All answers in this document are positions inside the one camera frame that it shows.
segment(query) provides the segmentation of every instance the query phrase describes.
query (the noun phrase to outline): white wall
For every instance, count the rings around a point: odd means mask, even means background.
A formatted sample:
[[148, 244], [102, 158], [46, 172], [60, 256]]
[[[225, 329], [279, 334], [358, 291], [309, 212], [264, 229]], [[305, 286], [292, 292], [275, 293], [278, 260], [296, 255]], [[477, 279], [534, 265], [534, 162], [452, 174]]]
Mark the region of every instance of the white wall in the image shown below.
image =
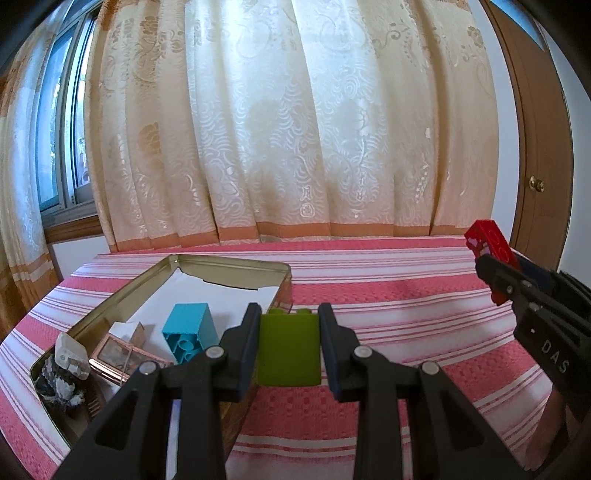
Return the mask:
[[591, 286], [591, 100], [558, 45], [543, 28], [542, 32], [562, 83], [573, 133], [573, 206], [560, 268]]
[[499, 168], [491, 218], [506, 239], [511, 237], [519, 189], [519, 130], [511, 77], [501, 44], [479, 0], [468, 0], [491, 61], [499, 115]]
[[74, 270], [89, 262], [98, 254], [109, 253], [109, 246], [104, 236], [92, 236], [70, 242], [49, 244], [48, 248], [61, 280], [70, 276]]

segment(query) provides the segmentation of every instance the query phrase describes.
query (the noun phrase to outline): curtain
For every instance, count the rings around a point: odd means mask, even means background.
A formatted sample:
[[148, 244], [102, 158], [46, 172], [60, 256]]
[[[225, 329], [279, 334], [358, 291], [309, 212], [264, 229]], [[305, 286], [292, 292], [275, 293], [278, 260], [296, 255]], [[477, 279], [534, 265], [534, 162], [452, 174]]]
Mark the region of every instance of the curtain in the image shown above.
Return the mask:
[[105, 0], [87, 75], [113, 251], [462, 233], [498, 117], [465, 0]]
[[35, 29], [0, 80], [0, 339], [57, 285], [41, 224], [32, 132], [51, 45], [69, 5]]

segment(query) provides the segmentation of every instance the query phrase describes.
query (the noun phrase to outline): bed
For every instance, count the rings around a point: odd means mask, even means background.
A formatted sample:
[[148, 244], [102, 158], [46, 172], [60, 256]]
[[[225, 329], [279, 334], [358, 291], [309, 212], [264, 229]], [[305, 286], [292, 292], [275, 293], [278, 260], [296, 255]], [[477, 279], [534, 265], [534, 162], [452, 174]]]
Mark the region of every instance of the bed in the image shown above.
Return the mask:
[[[289, 263], [294, 308], [315, 308], [329, 301], [341, 325], [354, 328], [362, 343], [390, 360], [407, 365], [437, 361], [522, 460], [551, 384], [514, 339], [510, 306], [495, 307], [490, 301], [463, 237], [175, 251]], [[171, 252], [97, 256], [35, 306], [0, 345], [0, 430], [33, 480], [51, 478], [68, 448], [37, 398], [30, 366], [52, 346], [59, 331]], [[338, 404], [325, 375], [322, 383], [259, 389], [226, 463], [229, 479], [351, 478], [356, 404]], [[409, 478], [410, 438], [404, 413], [401, 420]]]

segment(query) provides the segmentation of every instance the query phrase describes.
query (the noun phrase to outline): red lego brick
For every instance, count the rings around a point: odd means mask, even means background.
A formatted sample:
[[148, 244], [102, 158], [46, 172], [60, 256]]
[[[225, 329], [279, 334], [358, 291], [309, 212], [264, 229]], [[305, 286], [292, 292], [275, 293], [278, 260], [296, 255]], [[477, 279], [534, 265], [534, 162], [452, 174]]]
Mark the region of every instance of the red lego brick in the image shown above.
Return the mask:
[[[490, 254], [513, 268], [521, 270], [517, 257], [494, 220], [477, 220], [464, 237], [466, 237], [466, 246], [472, 250], [476, 258]], [[507, 296], [501, 292], [493, 290], [491, 292], [491, 300], [497, 306], [503, 305], [508, 300]]]

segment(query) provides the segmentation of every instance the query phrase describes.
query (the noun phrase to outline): window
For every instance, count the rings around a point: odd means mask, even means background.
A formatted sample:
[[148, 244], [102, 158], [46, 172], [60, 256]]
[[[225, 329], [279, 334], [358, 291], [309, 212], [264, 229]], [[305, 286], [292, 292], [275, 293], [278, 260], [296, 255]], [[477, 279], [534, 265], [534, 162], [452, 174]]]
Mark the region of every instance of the window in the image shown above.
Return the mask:
[[96, 214], [84, 138], [84, 92], [99, 8], [97, 0], [74, 2], [41, 84], [35, 169], [44, 227]]
[[517, 23], [525, 33], [527, 33], [538, 46], [545, 50], [545, 42], [542, 34], [538, 29], [535, 20], [525, 9], [515, 0], [492, 0], [492, 2], [499, 7], [503, 12], [509, 15], [515, 23]]

